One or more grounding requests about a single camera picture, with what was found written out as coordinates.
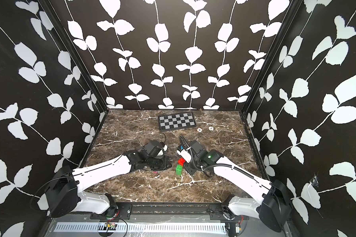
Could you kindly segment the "black front frame rail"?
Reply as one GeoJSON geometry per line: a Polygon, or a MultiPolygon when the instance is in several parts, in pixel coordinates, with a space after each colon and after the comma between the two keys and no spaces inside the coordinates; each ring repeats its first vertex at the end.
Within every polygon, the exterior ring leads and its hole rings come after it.
{"type": "Polygon", "coordinates": [[[273,199],[267,204],[255,206],[251,199],[241,198],[238,202],[225,203],[118,202],[112,204],[103,214],[96,214],[93,211],[89,213],[91,219],[99,220],[109,220],[115,216],[129,220],[131,215],[136,214],[207,214],[212,220],[237,221],[242,217],[254,217],[269,224],[283,224],[291,210],[291,206],[277,204],[273,199]]]}

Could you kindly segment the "red lego brick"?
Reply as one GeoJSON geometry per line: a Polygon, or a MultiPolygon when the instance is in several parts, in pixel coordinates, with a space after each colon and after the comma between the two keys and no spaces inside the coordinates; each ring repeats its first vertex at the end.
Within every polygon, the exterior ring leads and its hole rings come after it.
{"type": "Polygon", "coordinates": [[[179,161],[178,161],[178,164],[180,166],[184,166],[184,163],[186,162],[186,160],[184,158],[180,158],[179,161]]]}

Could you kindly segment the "green lego brick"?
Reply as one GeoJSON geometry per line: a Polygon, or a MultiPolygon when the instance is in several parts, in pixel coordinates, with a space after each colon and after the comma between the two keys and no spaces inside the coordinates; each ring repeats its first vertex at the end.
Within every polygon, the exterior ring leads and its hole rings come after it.
{"type": "Polygon", "coordinates": [[[177,165],[176,167],[176,175],[181,176],[183,171],[183,166],[177,165]]]}

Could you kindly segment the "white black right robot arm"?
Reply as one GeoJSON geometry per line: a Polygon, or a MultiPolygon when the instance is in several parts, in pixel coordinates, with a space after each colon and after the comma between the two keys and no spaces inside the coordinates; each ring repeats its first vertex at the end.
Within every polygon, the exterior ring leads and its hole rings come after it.
{"type": "Polygon", "coordinates": [[[293,203],[282,182],[260,178],[240,168],[224,154],[207,151],[196,140],[187,142],[183,136],[179,139],[177,152],[185,160],[184,167],[190,175],[201,171],[208,177],[222,177],[249,195],[249,198],[228,196],[215,213],[222,214],[228,221],[242,222],[246,216],[257,218],[272,231],[283,231],[293,203]]]}

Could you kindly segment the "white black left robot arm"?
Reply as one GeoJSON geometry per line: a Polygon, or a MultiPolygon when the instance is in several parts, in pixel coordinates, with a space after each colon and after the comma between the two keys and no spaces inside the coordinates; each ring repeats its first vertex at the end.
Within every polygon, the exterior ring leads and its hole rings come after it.
{"type": "Polygon", "coordinates": [[[70,169],[62,167],[47,184],[45,196],[52,218],[71,212],[90,212],[102,218],[112,219],[119,215],[119,208],[110,194],[93,194],[86,190],[113,177],[128,174],[146,166],[161,165],[169,169],[167,146],[153,149],[131,150],[109,161],[89,167],[70,169]]]}

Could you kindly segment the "black grey checkerboard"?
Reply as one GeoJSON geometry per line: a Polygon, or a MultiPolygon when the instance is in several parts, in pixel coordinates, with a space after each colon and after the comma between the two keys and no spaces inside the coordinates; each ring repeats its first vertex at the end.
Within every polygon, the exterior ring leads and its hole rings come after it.
{"type": "Polygon", "coordinates": [[[193,112],[159,116],[158,124],[161,132],[196,127],[193,112]]]}

